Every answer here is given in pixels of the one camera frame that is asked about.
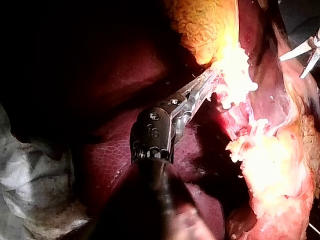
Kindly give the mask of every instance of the metal jaw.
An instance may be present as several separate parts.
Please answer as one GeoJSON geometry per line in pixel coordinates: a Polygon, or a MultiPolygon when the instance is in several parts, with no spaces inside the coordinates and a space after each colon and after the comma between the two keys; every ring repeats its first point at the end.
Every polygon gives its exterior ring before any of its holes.
{"type": "Polygon", "coordinates": [[[309,37],[309,39],[305,40],[295,49],[279,57],[279,60],[280,62],[283,62],[295,58],[310,50],[312,51],[312,55],[310,56],[307,65],[304,67],[303,73],[300,76],[301,79],[304,79],[307,76],[307,74],[314,68],[317,61],[320,59],[320,28],[314,36],[309,37]]]}
{"type": "Polygon", "coordinates": [[[173,163],[174,145],[183,136],[186,124],[211,96],[218,74],[207,69],[179,91],[138,115],[130,133],[132,163],[150,158],[173,163]]]}

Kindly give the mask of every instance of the metal screw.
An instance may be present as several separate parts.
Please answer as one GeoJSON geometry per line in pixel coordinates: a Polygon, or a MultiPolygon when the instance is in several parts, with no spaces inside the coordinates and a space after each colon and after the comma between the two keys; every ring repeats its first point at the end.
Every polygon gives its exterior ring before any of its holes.
{"type": "Polygon", "coordinates": [[[159,116],[158,113],[152,112],[152,113],[149,114],[149,118],[150,118],[151,120],[153,120],[153,121],[157,121],[157,120],[160,119],[160,116],[159,116]]]}
{"type": "Polygon", "coordinates": [[[176,105],[176,104],[179,103],[179,100],[178,100],[178,99],[171,99],[171,103],[172,103],[173,105],[176,105]]]}

